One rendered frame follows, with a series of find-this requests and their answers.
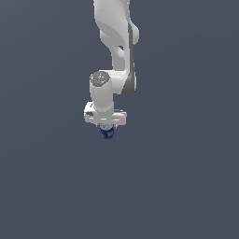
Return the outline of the blue can with pale lid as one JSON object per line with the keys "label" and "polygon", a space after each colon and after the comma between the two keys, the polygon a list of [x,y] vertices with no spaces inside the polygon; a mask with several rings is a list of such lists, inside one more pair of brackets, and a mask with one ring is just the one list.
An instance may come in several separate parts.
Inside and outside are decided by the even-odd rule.
{"label": "blue can with pale lid", "polygon": [[114,125],[113,124],[103,124],[100,128],[101,134],[104,139],[111,139],[114,136]]}

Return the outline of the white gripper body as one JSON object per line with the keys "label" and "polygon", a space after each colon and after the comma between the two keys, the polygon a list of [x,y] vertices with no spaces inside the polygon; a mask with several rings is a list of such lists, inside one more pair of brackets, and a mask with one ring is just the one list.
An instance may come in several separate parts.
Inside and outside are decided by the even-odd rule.
{"label": "white gripper body", "polygon": [[97,112],[93,107],[93,102],[88,102],[84,108],[84,120],[86,122],[99,124],[113,124],[115,126],[125,125],[127,112],[124,110],[115,109],[113,114],[109,116],[105,112]]}

